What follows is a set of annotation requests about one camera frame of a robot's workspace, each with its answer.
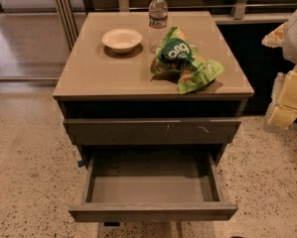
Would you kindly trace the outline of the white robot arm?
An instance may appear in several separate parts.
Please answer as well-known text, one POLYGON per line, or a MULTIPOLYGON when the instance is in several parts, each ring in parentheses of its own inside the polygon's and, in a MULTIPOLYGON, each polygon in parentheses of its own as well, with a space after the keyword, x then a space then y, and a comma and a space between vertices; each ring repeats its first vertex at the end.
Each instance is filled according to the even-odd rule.
POLYGON ((274 79, 271 103, 268 105, 264 129, 279 133, 297 119, 297 9, 287 22, 266 35, 261 42, 270 48, 281 48, 283 57, 294 63, 287 74, 278 72, 274 79))

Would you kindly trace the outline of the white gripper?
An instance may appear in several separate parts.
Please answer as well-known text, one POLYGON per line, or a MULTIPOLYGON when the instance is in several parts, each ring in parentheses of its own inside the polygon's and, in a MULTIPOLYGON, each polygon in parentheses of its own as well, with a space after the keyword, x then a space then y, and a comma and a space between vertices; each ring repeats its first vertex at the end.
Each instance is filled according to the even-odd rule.
MULTIPOLYGON (((287 23, 278 26, 266 35, 261 43, 269 48, 281 47, 286 26, 287 23)), ((287 73, 283 89, 283 104, 293 110, 278 106, 273 109, 269 122, 279 128, 289 127, 297 118, 297 64, 287 73)))

